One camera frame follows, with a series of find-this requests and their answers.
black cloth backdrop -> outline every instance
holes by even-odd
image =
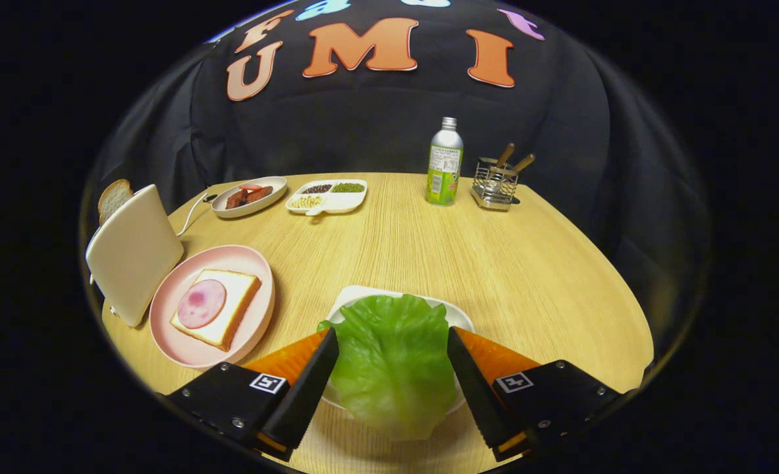
[[[154,183],[170,213],[225,181],[329,171],[423,173],[441,117],[456,117],[465,143],[462,175],[473,174],[477,157],[496,157],[510,142],[513,161],[536,154],[522,183],[567,216],[621,273],[650,322],[657,358],[672,349],[702,296],[711,216],[690,156],[629,78],[554,25],[504,3],[453,2],[442,9],[358,0],[295,21],[314,3],[284,4],[199,45],[140,96],[97,157],[90,231],[99,193],[119,178],[134,189]],[[545,40],[513,27],[498,8],[524,15]],[[295,13],[234,53],[248,28],[288,9]],[[353,71],[332,57],[336,72],[302,76],[313,55],[311,30],[341,22],[363,35],[391,17],[419,21],[410,34],[413,71],[372,71],[365,66],[372,51]],[[468,76],[475,44],[467,29],[512,42],[515,87]],[[265,89],[230,100],[227,67],[252,54],[245,75],[251,82],[257,50],[278,40],[284,44]]]

letter m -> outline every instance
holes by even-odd
[[[331,52],[349,71],[353,71],[372,48],[375,52],[365,66],[373,71],[411,71],[418,63],[410,57],[410,31],[419,22],[410,18],[384,18],[365,35],[357,36],[345,23],[327,24],[310,32],[316,40],[313,60],[304,70],[305,78],[326,76],[337,69]]]

divided white dish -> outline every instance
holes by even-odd
[[[361,192],[331,192],[331,189],[339,183],[353,183],[363,185]],[[331,185],[326,192],[314,192],[305,194],[304,191],[314,186]],[[350,213],[362,204],[365,193],[369,191],[368,183],[364,180],[315,180],[298,188],[286,202],[286,208],[292,213],[306,214],[310,211],[320,210],[328,214]],[[302,197],[320,197],[321,202],[316,207],[293,207],[293,203]]]

bread slice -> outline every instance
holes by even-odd
[[[173,317],[170,318],[170,324],[188,336],[228,352],[236,328],[240,326],[248,304],[257,294],[257,289],[260,289],[260,279],[246,273],[205,269],[196,277],[193,285],[202,280],[217,280],[226,287],[226,302],[223,304],[223,309],[214,320],[205,326],[198,329],[188,329],[178,320],[178,308],[176,308]]]
[[[127,180],[116,180],[103,191],[99,197],[97,210],[99,211],[99,225],[105,224],[111,214],[117,212],[126,201],[130,200],[134,192]]]

orange letter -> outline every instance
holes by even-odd
[[[512,43],[485,31],[466,30],[466,33],[477,42],[477,62],[468,69],[468,75],[487,84],[515,86],[515,79],[506,69],[506,50]]]
[[[228,80],[226,91],[228,93],[228,98],[231,100],[245,100],[255,93],[259,93],[266,87],[266,84],[269,83],[269,76],[272,75],[272,62],[275,60],[275,50],[280,48],[283,44],[283,41],[276,41],[271,45],[263,46],[263,48],[257,52],[257,56],[260,57],[260,66],[257,69],[257,78],[254,79],[254,82],[251,84],[245,84],[242,81],[242,77],[244,77],[246,73],[246,64],[252,57],[242,57],[233,62],[227,69]]]
[[[238,52],[244,50],[245,48],[248,48],[248,46],[253,45],[254,43],[257,43],[258,41],[262,40],[266,37],[265,31],[272,30],[274,27],[278,26],[278,23],[281,23],[281,18],[286,17],[288,14],[292,13],[292,10],[287,10],[286,12],[279,13],[278,15],[275,15],[274,17],[266,20],[265,22],[261,24],[255,24],[253,27],[248,29],[246,31],[246,37],[242,40],[242,45],[236,50],[234,50],[234,54],[237,54]]]
[[[336,71],[331,62],[334,51],[349,71],[353,71],[366,54],[375,48],[365,66],[373,71],[412,71],[418,63],[410,57],[410,31],[419,22],[410,18],[384,18],[365,35],[357,36],[345,23],[327,24],[310,32],[316,38],[313,60],[302,73],[305,78],[326,76]]]

